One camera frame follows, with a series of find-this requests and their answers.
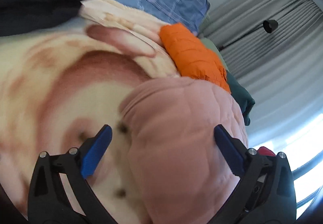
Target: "dark green cloth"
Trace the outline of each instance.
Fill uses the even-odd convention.
[[[235,99],[235,101],[239,104],[241,108],[241,112],[244,119],[244,124],[246,126],[250,125],[249,114],[252,107],[255,104],[254,99],[251,97],[249,92],[242,87],[238,81],[234,78],[233,75],[227,70],[227,83],[231,90],[231,95]]]

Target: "pink blanket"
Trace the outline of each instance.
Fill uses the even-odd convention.
[[[247,146],[240,107],[221,87],[191,78],[154,79],[122,102],[130,168],[154,224],[207,223],[239,178],[216,147],[222,124]]]

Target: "cream fleece blanket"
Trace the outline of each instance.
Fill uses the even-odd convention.
[[[117,222],[148,224],[118,107],[143,82],[179,77],[159,39],[165,23],[113,0],[85,1],[81,15],[54,29],[0,38],[0,182],[26,215],[38,154],[65,153],[109,124],[113,140],[88,182]]]

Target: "orange puffer jacket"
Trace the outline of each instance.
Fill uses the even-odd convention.
[[[181,23],[163,26],[160,38],[182,76],[210,81],[230,93],[219,57]]]

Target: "teal fabric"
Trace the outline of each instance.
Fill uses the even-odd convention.
[[[251,97],[249,92],[242,87],[238,81],[234,78],[233,75],[227,70],[227,83],[231,90],[231,95],[235,99],[235,101],[239,104],[242,116],[244,119],[244,124],[246,126],[250,125],[249,114],[252,107],[255,104],[254,99]]]
[[[250,125],[249,114],[250,114],[252,107],[255,104],[254,99],[251,97],[249,92],[238,83],[238,81],[234,78],[234,76],[232,74],[230,74],[226,63],[222,58],[221,53],[218,51],[218,49],[213,44],[213,42],[207,38],[202,38],[200,40],[206,48],[212,50],[221,59],[223,66],[227,70],[227,83],[230,87],[231,95],[235,99],[235,101],[238,103],[238,105],[240,106],[240,109],[241,109],[241,112],[243,115],[243,119],[244,119],[244,124],[246,126],[249,126]]]

